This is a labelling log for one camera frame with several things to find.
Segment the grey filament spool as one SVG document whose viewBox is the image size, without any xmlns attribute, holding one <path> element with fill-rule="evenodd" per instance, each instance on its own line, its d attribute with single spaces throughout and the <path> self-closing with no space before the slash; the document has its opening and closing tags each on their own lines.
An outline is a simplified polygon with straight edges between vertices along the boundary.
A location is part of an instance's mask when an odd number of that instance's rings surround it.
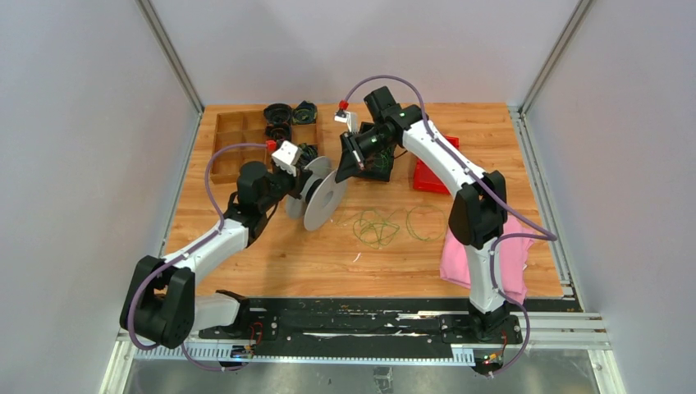
<svg viewBox="0 0 696 394">
<path fill-rule="evenodd" d="M 285 212 L 290 219 L 302 219 L 307 231 L 318 230 L 337 210 L 344 198 L 347 181 L 337 183 L 337 170 L 326 156 L 319 156 L 307 164 L 312 172 L 300 197 L 287 196 Z"/>
</svg>

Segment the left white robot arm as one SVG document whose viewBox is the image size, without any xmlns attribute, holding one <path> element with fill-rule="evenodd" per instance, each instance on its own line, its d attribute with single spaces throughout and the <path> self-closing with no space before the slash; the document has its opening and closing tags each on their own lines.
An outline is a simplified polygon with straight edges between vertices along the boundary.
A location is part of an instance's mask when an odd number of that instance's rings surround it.
<svg viewBox="0 0 696 394">
<path fill-rule="evenodd" d="M 262 234 L 272 210 L 287 196 L 301 199 L 320 172 L 309 166 L 269 172 L 260 162 L 240 170 L 237 190 L 217 223 L 193 243 L 164 257 L 145 255 L 135 265 L 120 325 L 141 350 L 175 349 L 192 332 L 221 328 L 232 339 L 251 329 L 249 301 L 231 291 L 198 297 L 200 281 Z"/>
</svg>

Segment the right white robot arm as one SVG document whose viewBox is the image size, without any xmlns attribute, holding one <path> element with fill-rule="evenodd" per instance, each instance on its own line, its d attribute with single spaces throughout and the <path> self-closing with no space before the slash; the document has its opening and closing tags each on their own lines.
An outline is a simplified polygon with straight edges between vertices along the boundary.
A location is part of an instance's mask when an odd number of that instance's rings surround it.
<svg viewBox="0 0 696 394">
<path fill-rule="evenodd" d="M 469 317 L 464 328 L 477 341 L 493 340 L 510 316 L 499 286 L 495 245 L 508 218 L 504 176 L 473 165 L 436 130 L 422 103 L 402 107 L 386 86 L 368 94 L 364 102 L 373 125 L 341 134 L 336 180 L 357 176 L 368 160 L 395 145 L 424 162 L 452 197 L 448 229 L 463 245 L 469 267 Z"/>
</svg>

